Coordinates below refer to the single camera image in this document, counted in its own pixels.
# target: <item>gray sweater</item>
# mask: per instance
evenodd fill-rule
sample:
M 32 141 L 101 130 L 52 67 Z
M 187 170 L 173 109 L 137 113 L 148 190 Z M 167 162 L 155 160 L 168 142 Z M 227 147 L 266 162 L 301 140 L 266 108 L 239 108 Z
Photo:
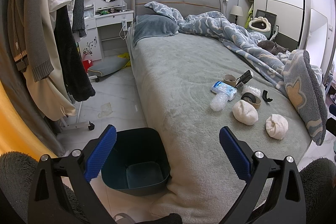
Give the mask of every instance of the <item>gray sweater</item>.
M 86 35 L 84 22 L 84 0 L 75 0 L 73 7 L 72 32 L 78 32 L 79 37 Z
M 54 70 L 45 44 L 41 0 L 9 0 L 8 35 L 18 70 L 29 64 L 34 81 L 48 77 Z

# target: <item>blue gripper pad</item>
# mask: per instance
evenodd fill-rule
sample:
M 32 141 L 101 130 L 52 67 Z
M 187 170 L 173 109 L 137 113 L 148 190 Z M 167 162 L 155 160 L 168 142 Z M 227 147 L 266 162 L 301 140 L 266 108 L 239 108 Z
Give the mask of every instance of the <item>blue gripper pad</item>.
M 238 144 L 240 141 L 236 139 L 228 127 L 223 127 L 219 132 L 219 142 L 238 178 L 248 183 L 252 178 L 251 162 Z
M 117 130 L 114 126 L 110 126 L 86 161 L 84 177 L 87 182 L 98 176 L 116 141 Z

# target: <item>bed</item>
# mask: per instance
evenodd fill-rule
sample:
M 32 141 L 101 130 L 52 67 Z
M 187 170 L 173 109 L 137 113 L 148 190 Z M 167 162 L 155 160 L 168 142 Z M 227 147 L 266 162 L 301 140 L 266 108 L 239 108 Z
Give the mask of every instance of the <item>bed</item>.
M 223 12 L 222 0 L 131 0 L 135 15 L 152 14 L 145 3 L 157 1 L 178 9 L 183 17 L 208 11 Z M 171 166 L 168 192 L 154 202 L 151 213 L 178 213 L 184 223 L 218 223 L 241 193 L 238 179 L 219 143 L 219 130 L 229 126 L 239 140 L 266 156 L 296 163 L 310 145 L 311 137 L 291 102 L 257 72 L 249 84 L 268 91 L 273 98 L 262 102 L 259 121 L 253 126 L 238 122 L 229 102 L 222 112 L 213 112 L 211 86 L 225 74 L 236 77 L 251 67 L 218 40 L 179 33 L 172 37 L 141 39 L 133 47 L 134 25 L 127 38 L 133 74 L 149 127 L 162 139 Z M 271 114 L 284 116 L 289 130 L 283 140 L 268 136 L 265 121 Z M 267 196 L 266 184 L 260 202 Z

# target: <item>packing tape roll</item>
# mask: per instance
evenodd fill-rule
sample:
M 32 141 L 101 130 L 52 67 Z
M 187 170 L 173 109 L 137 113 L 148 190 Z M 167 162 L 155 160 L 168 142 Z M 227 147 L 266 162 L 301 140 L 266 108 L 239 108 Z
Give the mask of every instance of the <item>packing tape roll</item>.
M 254 96 L 252 93 L 246 92 L 241 97 L 242 100 L 248 102 L 250 105 L 252 105 L 256 110 L 260 108 L 261 100 L 257 96 Z
M 232 87 L 236 87 L 238 79 L 234 77 L 233 75 L 224 75 L 223 83 L 230 85 Z

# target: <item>caster wheel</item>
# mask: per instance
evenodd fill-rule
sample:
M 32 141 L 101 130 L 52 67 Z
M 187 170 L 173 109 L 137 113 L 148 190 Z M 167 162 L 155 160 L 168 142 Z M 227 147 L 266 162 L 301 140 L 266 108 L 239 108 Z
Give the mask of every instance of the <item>caster wheel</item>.
M 89 124 L 90 124 L 90 125 L 88 126 L 89 131 L 94 130 L 95 125 L 94 125 L 92 122 L 89 122 Z

